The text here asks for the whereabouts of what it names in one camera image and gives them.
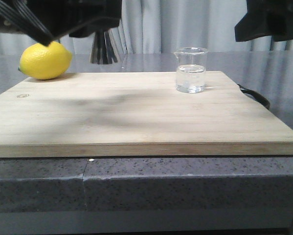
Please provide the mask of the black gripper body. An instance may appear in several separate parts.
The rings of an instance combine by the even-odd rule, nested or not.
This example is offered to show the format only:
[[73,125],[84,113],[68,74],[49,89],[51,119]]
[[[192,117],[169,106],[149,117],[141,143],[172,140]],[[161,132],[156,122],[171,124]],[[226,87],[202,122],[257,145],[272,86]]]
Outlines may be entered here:
[[235,41],[271,36],[275,42],[293,40],[293,0],[247,0],[247,12],[236,24]]
[[51,39],[85,38],[119,26],[121,0],[28,0],[26,6]]

